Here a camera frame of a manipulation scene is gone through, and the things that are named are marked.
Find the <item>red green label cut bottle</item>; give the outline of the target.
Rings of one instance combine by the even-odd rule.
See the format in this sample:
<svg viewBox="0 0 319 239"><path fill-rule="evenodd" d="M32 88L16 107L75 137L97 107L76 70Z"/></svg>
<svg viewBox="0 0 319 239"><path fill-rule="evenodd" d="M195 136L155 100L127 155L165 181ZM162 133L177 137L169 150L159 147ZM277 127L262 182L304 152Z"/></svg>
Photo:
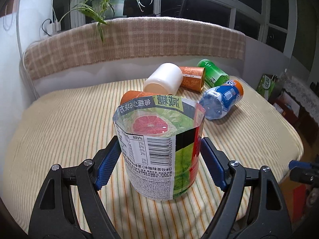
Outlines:
<svg viewBox="0 0 319 239"><path fill-rule="evenodd" d="M204 108L196 101L154 95L123 103L113 122L132 186L155 201L173 200L195 182Z"/></svg>

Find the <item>blue orange cut bottle cup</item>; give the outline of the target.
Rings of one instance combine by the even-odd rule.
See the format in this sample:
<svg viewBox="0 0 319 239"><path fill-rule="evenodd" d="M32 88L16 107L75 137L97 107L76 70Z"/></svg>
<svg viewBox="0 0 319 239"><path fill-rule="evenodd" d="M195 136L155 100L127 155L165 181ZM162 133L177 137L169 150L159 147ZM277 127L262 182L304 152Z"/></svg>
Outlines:
<svg viewBox="0 0 319 239"><path fill-rule="evenodd" d="M244 89L242 84L237 80L228 80L220 86L206 90L199 104L206 111L206 119L222 119L242 99L243 95Z"/></svg>

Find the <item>green cut bottle cup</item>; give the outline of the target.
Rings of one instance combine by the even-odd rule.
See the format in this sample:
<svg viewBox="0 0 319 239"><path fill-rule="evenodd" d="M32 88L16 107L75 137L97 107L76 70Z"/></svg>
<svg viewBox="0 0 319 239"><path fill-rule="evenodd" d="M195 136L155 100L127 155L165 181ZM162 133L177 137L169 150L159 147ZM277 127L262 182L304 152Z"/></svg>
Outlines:
<svg viewBox="0 0 319 239"><path fill-rule="evenodd" d="M197 66L205 69L205 82L209 87L220 86L229 80L228 74L208 59L202 59Z"/></svg>

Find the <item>far orange paper cup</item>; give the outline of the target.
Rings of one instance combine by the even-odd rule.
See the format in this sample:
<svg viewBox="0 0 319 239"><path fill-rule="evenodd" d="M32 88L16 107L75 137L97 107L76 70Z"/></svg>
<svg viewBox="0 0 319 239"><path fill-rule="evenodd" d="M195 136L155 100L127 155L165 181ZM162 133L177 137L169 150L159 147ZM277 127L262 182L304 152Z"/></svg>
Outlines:
<svg viewBox="0 0 319 239"><path fill-rule="evenodd" d="M183 73L181 87L201 93L204 87L205 68L194 66L180 66Z"/></svg>

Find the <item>orange paper cup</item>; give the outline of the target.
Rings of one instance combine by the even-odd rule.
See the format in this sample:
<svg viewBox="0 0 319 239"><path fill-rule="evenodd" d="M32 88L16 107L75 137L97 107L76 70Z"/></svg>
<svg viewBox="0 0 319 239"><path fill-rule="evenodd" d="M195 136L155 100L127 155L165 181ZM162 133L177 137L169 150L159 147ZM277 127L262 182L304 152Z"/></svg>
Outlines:
<svg viewBox="0 0 319 239"><path fill-rule="evenodd" d="M194 66L180 66L183 73L181 87L201 93L204 87L205 68Z"/></svg>
<svg viewBox="0 0 319 239"><path fill-rule="evenodd" d="M122 105L135 98L154 96L154 95L159 95L159 94L151 93L151 92L142 92L142 91L128 91L125 94L123 94L120 104Z"/></svg>

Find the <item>near orange paper cup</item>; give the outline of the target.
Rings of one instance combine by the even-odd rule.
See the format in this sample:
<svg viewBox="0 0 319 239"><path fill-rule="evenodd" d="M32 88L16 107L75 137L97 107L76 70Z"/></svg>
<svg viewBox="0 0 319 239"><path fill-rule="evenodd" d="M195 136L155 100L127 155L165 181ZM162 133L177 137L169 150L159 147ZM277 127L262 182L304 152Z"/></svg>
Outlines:
<svg viewBox="0 0 319 239"><path fill-rule="evenodd" d="M128 91L125 94L123 94L120 104L122 105L135 98L154 96L154 95L159 95L159 94L151 93L151 92L142 92L142 91Z"/></svg>

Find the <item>white plastic cup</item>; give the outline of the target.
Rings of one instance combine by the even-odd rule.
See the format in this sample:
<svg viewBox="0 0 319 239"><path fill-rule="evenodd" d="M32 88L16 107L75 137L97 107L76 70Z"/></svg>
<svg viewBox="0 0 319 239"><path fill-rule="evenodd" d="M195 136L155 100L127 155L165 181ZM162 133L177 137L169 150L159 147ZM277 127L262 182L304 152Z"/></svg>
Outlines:
<svg viewBox="0 0 319 239"><path fill-rule="evenodd" d="M182 70L173 63L161 64L144 82L143 91L175 95L183 81Z"/></svg>

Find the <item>red cardboard box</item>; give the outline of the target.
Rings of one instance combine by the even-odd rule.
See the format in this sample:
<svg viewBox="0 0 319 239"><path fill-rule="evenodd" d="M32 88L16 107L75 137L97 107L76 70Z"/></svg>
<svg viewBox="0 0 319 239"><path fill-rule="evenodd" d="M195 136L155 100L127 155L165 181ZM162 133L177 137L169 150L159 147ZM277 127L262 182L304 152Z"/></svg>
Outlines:
<svg viewBox="0 0 319 239"><path fill-rule="evenodd" d="M301 106L286 90L282 90L276 97L273 106L290 124L295 125L298 122Z"/></svg>

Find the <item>white lace cloth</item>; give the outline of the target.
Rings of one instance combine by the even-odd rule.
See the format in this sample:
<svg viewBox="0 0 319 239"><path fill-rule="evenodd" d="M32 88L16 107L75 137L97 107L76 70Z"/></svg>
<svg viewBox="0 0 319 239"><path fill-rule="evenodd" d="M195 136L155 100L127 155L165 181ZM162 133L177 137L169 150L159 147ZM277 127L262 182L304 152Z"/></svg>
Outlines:
<svg viewBox="0 0 319 239"><path fill-rule="evenodd" d="M290 93L298 103L309 113L318 124L318 96L307 86L307 84L294 76L291 71L285 69L281 75L283 88Z"/></svg>

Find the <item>striped yellow table cloth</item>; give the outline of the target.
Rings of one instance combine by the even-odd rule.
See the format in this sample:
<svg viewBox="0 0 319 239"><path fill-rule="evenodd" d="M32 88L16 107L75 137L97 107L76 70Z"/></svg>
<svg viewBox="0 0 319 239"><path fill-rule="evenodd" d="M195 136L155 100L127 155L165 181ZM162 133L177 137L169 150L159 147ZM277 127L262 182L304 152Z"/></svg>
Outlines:
<svg viewBox="0 0 319 239"><path fill-rule="evenodd" d="M51 92L24 111L9 144L2 200L23 230L53 164L76 166L107 146L116 134L112 116L123 94L140 90L141 79ZM269 166L277 181L304 152L298 133L267 101L244 84L244 97L222 119L206 121L203 135L243 166ZM172 201L153 201L136 192L120 158L99 192L122 238L200 238L222 191L200 162L192 187Z"/></svg>

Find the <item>green white paper bag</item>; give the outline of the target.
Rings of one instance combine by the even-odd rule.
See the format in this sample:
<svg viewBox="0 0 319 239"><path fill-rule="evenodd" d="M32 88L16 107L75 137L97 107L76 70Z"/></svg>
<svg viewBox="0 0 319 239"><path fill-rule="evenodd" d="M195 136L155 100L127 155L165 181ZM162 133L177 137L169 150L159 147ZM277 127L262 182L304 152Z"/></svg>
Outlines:
<svg viewBox="0 0 319 239"><path fill-rule="evenodd" d="M258 87L256 88L257 93L261 95L265 100L268 100L270 98L271 92L275 87L277 79L277 75L263 74Z"/></svg>

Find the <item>plaid beige sill cloth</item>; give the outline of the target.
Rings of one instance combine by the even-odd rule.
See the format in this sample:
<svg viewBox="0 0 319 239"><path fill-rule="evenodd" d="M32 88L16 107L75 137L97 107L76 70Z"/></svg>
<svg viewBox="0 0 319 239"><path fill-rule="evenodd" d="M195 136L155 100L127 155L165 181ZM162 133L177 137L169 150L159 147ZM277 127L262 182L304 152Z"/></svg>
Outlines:
<svg viewBox="0 0 319 239"><path fill-rule="evenodd" d="M24 65L32 80L78 66L120 59L213 56L244 60L245 34L216 24L173 17L109 20L54 35L30 45Z"/></svg>

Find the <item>white power strip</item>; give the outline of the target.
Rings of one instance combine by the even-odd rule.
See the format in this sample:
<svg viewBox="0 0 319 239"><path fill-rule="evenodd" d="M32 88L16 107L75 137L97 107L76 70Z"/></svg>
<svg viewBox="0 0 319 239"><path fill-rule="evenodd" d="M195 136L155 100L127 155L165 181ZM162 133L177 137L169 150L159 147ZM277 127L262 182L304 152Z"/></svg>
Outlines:
<svg viewBox="0 0 319 239"><path fill-rule="evenodd" d="M49 36L53 36L61 32L61 22L55 21L54 23L48 24L46 32Z"/></svg>

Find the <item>green potted spider plant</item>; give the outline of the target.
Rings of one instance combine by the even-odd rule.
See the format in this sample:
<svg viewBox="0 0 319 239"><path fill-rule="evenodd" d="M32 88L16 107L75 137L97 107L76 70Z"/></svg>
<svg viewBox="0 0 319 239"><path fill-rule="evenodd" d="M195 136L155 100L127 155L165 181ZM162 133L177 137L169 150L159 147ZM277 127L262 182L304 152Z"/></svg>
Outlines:
<svg viewBox="0 0 319 239"><path fill-rule="evenodd" d="M146 6L141 3L141 0L135 0L135 2L140 12L143 12ZM99 34L100 40L104 42L103 26L108 25L108 20L124 17L124 3L125 0L79 0L61 17L61 20L73 11L80 12L96 23L95 33Z"/></svg>

